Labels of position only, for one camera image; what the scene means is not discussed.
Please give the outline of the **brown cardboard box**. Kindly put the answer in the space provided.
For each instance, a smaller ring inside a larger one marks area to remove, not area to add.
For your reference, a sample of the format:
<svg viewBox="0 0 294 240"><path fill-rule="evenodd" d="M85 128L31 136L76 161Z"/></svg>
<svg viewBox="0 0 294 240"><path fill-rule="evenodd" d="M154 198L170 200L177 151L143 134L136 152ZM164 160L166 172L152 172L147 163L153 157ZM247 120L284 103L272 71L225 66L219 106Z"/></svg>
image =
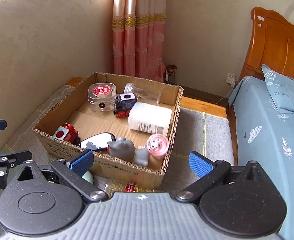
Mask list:
<svg viewBox="0 0 294 240"><path fill-rule="evenodd" d="M66 123L71 124L79 132L82 140L102 132L110 132L115 137L125 137L131 140L135 146L143 146L147 142L149 134L130 130L127 126L127 118L117 118L112 111L93 112L90 110L87 91L94 83L112 83L116 85L117 93L123 92L127 83L134 83L142 89L159 91L161 93L160 105L172 110L167 134L170 143L168 150L172 151L183 96L182 87L138 77L96 72L82 80L72 92L48 110L34 126L33 131L48 153L59 158L71 159L81 152L79 146L54 138L56 130ZM111 157L106 153L96 152L91 171L124 183L133 182L141 187L156 189L160 187L166 174L169 160L170 155L167 154L163 160L153 159L148 167L143 167Z"/></svg>

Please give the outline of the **black correction tape dispenser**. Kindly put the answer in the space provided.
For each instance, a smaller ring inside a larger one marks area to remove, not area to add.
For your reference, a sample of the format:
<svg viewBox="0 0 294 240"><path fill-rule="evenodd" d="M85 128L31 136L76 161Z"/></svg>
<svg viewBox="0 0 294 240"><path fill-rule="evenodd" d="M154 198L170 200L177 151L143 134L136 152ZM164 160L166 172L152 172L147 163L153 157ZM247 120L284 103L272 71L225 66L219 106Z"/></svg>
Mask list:
<svg viewBox="0 0 294 240"><path fill-rule="evenodd" d="M116 137L109 132L93 135L80 142L79 147L83 150L89 149L95 152L106 152L108 142L116 141Z"/></svg>

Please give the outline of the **black toy train engine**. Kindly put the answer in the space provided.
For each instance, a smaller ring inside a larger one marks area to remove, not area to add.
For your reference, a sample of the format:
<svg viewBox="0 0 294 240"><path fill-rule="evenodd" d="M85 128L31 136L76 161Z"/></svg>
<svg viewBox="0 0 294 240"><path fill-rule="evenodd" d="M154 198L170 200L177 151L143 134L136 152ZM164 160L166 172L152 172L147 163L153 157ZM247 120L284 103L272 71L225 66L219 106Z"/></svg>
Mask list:
<svg viewBox="0 0 294 240"><path fill-rule="evenodd" d="M128 117L131 109L137 102L133 93L120 94L114 100L114 115L117 118Z"/></svg>

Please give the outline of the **white wall charger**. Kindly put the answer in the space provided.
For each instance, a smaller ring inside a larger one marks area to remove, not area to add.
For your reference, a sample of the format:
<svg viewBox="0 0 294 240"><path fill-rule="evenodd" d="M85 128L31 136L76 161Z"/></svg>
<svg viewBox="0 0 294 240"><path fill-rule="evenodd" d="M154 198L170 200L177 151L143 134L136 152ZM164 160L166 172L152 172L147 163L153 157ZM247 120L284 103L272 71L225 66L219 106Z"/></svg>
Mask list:
<svg viewBox="0 0 294 240"><path fill-rule="evenodd" d="M232 88L234 88L236 83L236 74L227 74L226 83L229 84Z"/></svg>

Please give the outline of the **clear bottle golden capsules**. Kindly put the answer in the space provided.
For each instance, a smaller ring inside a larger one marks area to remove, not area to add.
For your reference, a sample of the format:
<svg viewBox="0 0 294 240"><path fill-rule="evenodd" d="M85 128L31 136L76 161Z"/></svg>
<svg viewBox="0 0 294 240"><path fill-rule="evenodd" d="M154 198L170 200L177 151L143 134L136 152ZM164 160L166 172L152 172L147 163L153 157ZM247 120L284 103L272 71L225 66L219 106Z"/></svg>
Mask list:
<svg viewBox="0 0 294 240"><path fill-rule="evenodd" d="M121 181L109 179L104 191L111 197L115 192L153 192L153 189L148 189L135 183L122 183Z"/></svg>

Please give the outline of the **pink curtain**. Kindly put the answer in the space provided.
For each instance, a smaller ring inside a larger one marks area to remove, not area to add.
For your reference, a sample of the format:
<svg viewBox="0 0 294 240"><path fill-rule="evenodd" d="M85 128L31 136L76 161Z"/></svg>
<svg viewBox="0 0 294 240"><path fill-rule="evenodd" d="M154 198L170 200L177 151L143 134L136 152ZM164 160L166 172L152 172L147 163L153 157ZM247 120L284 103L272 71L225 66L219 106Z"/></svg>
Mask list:
<svg viewBox="0 0 294 240"><path fill-rule="evenodd" d="M163 82L166 0L113 0L113 70Z"/></svg>

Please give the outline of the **blue bed sheet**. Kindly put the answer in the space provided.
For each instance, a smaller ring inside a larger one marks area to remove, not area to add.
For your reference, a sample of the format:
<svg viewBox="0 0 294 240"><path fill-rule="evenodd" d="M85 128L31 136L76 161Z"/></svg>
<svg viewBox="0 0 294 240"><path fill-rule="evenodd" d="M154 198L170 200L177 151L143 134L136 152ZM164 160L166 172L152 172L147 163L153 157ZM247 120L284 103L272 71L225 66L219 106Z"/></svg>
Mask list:
<svg viewBox="0 0 294 240"><path fill-rule="evenodd" d="M294 239L294 114L281 113L265 81L242 78L229 97L236 117L238 165L256 160L287 205L279 234Z"/></svg>

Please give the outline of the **clear box red lid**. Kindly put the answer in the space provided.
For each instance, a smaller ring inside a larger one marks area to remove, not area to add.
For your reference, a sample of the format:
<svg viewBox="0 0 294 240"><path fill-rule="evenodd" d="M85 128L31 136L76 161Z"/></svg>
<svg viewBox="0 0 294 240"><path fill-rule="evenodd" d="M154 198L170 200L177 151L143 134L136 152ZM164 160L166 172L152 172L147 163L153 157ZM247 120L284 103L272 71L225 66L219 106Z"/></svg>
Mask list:
<svg viewBox="0 0 294 240"><path fill-rule="evenodd" d="M113 83L95 83L87 91L87 100L93 112L109 112L114 110L116 86Z"/></svg>

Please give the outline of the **pink glitter panda bottle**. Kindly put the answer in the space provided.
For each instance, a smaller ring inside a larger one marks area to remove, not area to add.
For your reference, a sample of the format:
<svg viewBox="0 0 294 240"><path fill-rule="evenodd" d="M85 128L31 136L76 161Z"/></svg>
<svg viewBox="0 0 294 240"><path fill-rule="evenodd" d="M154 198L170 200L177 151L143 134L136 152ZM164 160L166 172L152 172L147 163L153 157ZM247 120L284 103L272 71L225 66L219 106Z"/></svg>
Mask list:
<svg viewBox="0 0 294 240"><path fill-rule="evenodd" d="M147 149L154 158L164 159L169 148L169 141L163 134L152 134L146 143Z"/></svg>

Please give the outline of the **mint green oval case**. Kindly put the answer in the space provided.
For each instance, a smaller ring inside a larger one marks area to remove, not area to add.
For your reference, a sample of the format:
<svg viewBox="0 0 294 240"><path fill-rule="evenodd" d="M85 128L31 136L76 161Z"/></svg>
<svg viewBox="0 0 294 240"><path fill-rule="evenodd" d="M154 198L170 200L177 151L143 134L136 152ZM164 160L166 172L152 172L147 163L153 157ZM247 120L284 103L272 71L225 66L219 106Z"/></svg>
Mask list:
<svg viewBox="0 0 294 240"><path fill-rule="evenodd" d="M94 177L90 171L87 171L83 176L82 179L86 180L87 182L94 184Z"/></svg>

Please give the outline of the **white plastic bottle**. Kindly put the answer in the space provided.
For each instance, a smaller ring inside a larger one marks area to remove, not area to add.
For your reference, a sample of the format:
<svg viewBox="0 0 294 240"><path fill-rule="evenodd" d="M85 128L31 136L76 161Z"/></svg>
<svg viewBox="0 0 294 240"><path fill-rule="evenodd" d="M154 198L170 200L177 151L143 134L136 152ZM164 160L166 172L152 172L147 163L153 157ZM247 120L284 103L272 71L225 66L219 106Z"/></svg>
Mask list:
<svg viewBox="0 0 294 240"><path fill-rule="evenodd" d="M172 110L149 103L136 102L129 112L128 127L135 131L167 136Z"/></svg>

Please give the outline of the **clear plastic jar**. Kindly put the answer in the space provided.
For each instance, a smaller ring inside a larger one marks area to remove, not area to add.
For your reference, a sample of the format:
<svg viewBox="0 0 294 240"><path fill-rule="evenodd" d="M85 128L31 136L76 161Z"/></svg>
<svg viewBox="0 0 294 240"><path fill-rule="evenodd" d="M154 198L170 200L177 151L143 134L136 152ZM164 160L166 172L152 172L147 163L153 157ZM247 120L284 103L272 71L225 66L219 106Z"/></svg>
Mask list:
<svg viewBox="0 0 294 240"><path fill-rule="evenodd" d="M133 93L137 98L142 98L156 104L160 104L161 92L143 89L135 86L133 83L127 83L124 87L124 94Z"/></svg>

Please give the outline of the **blue flower pillow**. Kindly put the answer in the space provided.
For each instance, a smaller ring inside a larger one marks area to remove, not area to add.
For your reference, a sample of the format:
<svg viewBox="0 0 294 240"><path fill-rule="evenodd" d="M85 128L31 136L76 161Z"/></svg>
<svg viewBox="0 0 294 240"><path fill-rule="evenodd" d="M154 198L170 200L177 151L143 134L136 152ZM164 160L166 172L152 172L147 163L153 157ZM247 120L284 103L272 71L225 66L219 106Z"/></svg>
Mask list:
<svg viewBox="0 0 294 240"><path fill-rule="evenodd" d="M262 64L267 90L282 114L294 114L294 79L271 70Z"/></svg>

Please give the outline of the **red toy train block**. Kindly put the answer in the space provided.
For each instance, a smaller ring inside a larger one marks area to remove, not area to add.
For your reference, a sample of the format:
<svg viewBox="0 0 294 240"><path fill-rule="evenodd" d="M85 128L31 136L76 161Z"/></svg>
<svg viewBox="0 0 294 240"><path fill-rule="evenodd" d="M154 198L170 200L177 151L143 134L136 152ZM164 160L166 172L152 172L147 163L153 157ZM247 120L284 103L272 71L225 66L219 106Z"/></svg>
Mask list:
<svg viewBox="0 0 294 240"><path fill-rule="evenodd" d="M73 145L80 143L79 132L67 122L56 130L53 137L61 141L67 141Z"/></svg>

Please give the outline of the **grey bulldog toy figure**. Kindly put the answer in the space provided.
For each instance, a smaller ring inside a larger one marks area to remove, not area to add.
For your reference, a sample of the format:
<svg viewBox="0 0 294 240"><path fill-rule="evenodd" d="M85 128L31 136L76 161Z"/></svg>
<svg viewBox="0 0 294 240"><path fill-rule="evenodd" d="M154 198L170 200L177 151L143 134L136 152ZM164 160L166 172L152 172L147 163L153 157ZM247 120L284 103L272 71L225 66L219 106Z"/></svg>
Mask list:
<svg viewBox="0 0 294 240"><path fill-rule="evenodd" d="M107 145L107 153L110 156L143 167L148 166L150 153L147 146L135 148L134 143L124 137L119 137L116 141L109 141Z"/></svg>

